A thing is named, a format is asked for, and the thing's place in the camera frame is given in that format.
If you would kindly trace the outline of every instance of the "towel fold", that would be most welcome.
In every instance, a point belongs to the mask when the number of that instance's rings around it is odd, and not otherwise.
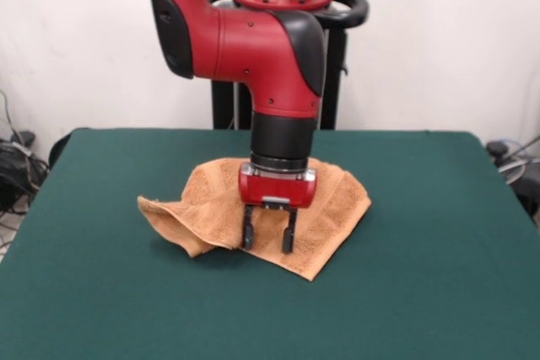
[[[197,166],[180,201],[138,198],[138,207],[155,231],[181,246],[190,257],[216,247],[238,249],[244,207],[238,171],[246,159],[218,159]],[[255,208],[253,247],[248,253],[313,281],[370,207],[365,188],[347,171],[310,159],[317,172],[315,198],[298,211],[294,252],[284,254],[287,212]]]

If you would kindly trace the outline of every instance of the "red robot arm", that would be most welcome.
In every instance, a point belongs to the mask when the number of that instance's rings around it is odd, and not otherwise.
[[[173,72],[180,71],[181,76],[189,78],[245,83],[259,113],[291,118],[317,116],[325,69],[324,34],[311,14],[220,9],[208,0],[169,1],[174,3],[172,8],[178,8],[186,25],[180,42],[169,41],[167,30],[159,31],[160,36],[165,35],[165,58]],[[169,15],[158,11],[158,26],[174,23],[171,17],[170,11]],[[291,34],[298,24],[298,33]],[[177,27],[171,30],[177,35],[183,31]],[[183,49],[179,54],[189,48],[192,67],[187,66],[189,61],[175,58],[173,47]]]
[[[307,12],[225,9],[208,0],[152,0],[170,70],[184,78],[245,83],[251,91],[251,162],[239,173],[246,204],[243,247],[253,239],[253,206],[285,209],[283,251],[293,249],[296,210],[311,204],[307,169],[325,76],[324,34]]]

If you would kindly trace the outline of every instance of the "green table surface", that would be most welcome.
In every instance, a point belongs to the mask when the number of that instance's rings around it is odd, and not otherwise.
[[[192,260],[138,211],[248,149],[75,132],[0,264],[0,359],[540,358],[540,240],[475,137],[317,133],[373,205],[314,282],[241,251]]]

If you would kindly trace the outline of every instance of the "wire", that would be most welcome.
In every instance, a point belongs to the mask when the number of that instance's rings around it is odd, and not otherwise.
[[[515,139],[509,139],[509,138],[503,138],[503,139],[499,139],[498,142],[502,142],[502,143],[505,143],[507,145],[513,145],[515,147],[518,147],[520,149],[523,149],[523,144]],[[527,153],[527,151],[525,151],[525,153],[523,154],[523,156],[527,157],[527,158],[530,158],[531,156]]]
[[[510,178],[506,179],[506,184],[511,185],[511,184],[517,182],[525,174],[526,170],[527,170],[527,167],[526,167],[525,164],[520,166],[515,175],[513,175]]]
[[[510,164],[505,164],[504,166],[501,166],[499,168],[499,173],[504,173],[504,172],[507,172],[508,170],[520,168],[521,166],[528,166],[529,164],[540,164],[540,158],[534,158],[534,159],[528,159],[528,160],[520,159]]]
[[[15,231],[15,232],[19,230],[18,228],[10,227],[9,225],[6,225],[5,223],[0,223],[0,227],[9,229],[10,231]]]
[[[525,145],[523,145],[517,151],[515,151],[515,152],[511,153],[510,155],[506,156],[506,158],[507,159],[514,158],[518,153],[526,151],[528,148],[530,148],[532,145],[534,145],[538,141],[540,141],[540,134],[538,136],[536,136],[534,139],[532,139],[532,141],[530,141],[529,143],[526,143]]]
[[[30,169],[30,157],[24,153],[22,148],[25,148],[24,146],[24,139],[19,134],[17,130],[14,128],[14,124],[11,121],[11,116],[9,115],[9,107],[8,107],[8,96],[4,93],[3,90],[0,89],[0,95],[3,97],[3,109],[6,115],[6,119],[8,120],[9,128],[11,129],[11,132],[19,139],[19,146],[21,147],[20,152],[24,155],[24,160],[26,162],[26,175],[28,177],[28,183],[30,184],[30,187],[32,187],[34,190],[38,191],[40,187],[32,181],[32,173]]]
[[[2,244],[0,244],[0,250],[2,250],[2,249],[4,249],[4,248],[6,249],[6,251],[0,253],[0,255],[4,256],[4,255],[7,253],[7,251],[8,251],[8,246],[10,246],[11,243],[12,243],[13,241],[14,241],[14,240],[11,239],[11,240],[9,240],[8,242],[2,242]]]

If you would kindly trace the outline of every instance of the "orange towel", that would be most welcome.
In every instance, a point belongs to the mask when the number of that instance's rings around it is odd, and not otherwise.
[[[242,239],[243,204],[238,170],[245,159],[218,159],[197,166],[180,201],[138,198],[138,206],[163,238],[178,244],[190,257],[221,247],[237,249]],[[310,160],[317,189],[310,208],[298,211],[294,252],[282,253],[288,213],[256,208],[253,248],[248,253],[310,281],[353,232],[371,201],[364,187],[347,171]]]

